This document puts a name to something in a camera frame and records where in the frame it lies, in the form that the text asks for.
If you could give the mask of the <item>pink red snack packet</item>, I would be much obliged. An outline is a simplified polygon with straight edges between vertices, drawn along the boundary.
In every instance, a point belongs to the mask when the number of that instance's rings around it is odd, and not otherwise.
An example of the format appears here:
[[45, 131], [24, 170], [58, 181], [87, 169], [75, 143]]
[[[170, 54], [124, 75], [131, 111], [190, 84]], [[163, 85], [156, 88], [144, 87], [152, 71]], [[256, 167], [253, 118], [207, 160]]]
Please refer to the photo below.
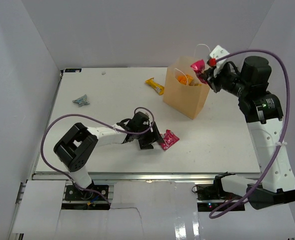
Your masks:
[[177, 143], [180, 138], [177, 137], [171, 130], [167, 129], [164, 134], [161, 134], [161, 137], [163, 139], [163, 143], [160, 144], [161, 148], [166, 151], [171, 146], [173, 146], [175, 143]]

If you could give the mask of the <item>red chips snack packet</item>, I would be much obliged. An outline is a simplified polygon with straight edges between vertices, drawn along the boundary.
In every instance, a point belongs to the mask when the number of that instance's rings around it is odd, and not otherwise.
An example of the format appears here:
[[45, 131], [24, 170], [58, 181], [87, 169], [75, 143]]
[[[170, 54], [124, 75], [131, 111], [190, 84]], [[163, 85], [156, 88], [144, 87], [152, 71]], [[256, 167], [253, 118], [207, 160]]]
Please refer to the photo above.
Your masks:
[[203, 84], [208, 84], [207, 79], [207, 73], [205, 72], [206, 64], [203, 59], [198, 60], [190, 65], [191, 69], [194, 71], [196, 77], [199, 79], [199, 81]]

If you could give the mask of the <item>orange yellow snack bag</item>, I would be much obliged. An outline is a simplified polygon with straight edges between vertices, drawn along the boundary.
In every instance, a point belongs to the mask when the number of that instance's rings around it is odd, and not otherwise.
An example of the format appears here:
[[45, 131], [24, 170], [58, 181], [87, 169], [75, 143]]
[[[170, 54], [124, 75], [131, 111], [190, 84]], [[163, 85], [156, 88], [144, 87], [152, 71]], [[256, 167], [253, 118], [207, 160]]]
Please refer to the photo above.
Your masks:
[[190, 86], [190, 87], [196, 87], [196, 86], [201, 86], [201, 82], [199, 80], [195, 80], [191, 75], [178, 75], [175, 77], [179, 83], [185, 85], [185, 86]]

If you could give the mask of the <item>silver blue snack wrapper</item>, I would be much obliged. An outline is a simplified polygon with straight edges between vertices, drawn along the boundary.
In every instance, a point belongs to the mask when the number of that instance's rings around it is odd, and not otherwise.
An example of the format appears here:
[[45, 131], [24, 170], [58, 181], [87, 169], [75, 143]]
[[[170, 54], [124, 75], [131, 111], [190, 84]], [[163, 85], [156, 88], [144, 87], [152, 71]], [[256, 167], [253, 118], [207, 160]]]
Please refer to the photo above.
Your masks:
[[87, 106], [90, 104], [90, 102], [88, 101], [88, 96], [86, 94], [72, 100], [72, 103], [78, 105], [79, 107]]

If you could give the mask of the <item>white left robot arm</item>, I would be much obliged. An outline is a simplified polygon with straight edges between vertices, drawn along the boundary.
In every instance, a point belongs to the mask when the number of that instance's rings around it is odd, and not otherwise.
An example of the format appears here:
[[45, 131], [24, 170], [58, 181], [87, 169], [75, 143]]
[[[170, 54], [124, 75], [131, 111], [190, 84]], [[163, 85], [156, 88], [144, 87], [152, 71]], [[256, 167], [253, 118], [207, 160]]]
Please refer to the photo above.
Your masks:
[[114, 124], [112, 128], [86, 127], [78, 122], [56, 143], [53, 151], [77, 185], [76, 194], [87, 200], [96, 189], [86, 169], [86, 163], [94, 149], [134, 140], [138, 141], [141, 150], [153, 149], [155, 142], [164, 143], [156, 124], [151, 124], [148, 115], [139, 111], [132, 118]]

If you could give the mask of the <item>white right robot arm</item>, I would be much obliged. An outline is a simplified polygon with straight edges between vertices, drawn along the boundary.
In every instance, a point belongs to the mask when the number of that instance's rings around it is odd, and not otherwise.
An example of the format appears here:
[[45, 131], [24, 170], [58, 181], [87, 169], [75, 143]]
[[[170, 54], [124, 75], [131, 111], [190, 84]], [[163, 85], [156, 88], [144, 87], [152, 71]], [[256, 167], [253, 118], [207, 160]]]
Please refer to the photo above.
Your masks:
[[295, 202], [295, 176], [282, 135], [286, 120], [279, 98], [267, 90], [271, 73], [269, 61], [261, 56], [246, 57], [241, 70], [228, 61], [221, 69], [213, 66], [203, 73], [214, 92], [224, 90], [237, 97], [264, 175], [256, 184], [254, 180], [223, 173], [215, 177], [213, 193], [221, 200], [230, 194], [246, 196], [256, 210]]

